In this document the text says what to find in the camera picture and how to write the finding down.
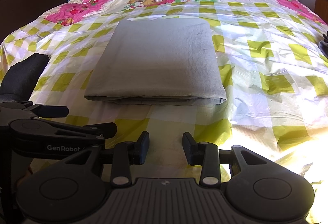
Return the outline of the black sleeved left forearm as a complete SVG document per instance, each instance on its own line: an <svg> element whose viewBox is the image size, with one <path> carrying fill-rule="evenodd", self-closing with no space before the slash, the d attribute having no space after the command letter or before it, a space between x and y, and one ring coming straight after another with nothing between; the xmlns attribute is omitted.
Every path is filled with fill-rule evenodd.
<svg viewBox="0 0 328 224"><path fill-rule="evenodd" d="M1 102L28 101L48 62L48 55L34 53L13 65L1 83Z"/></svg>

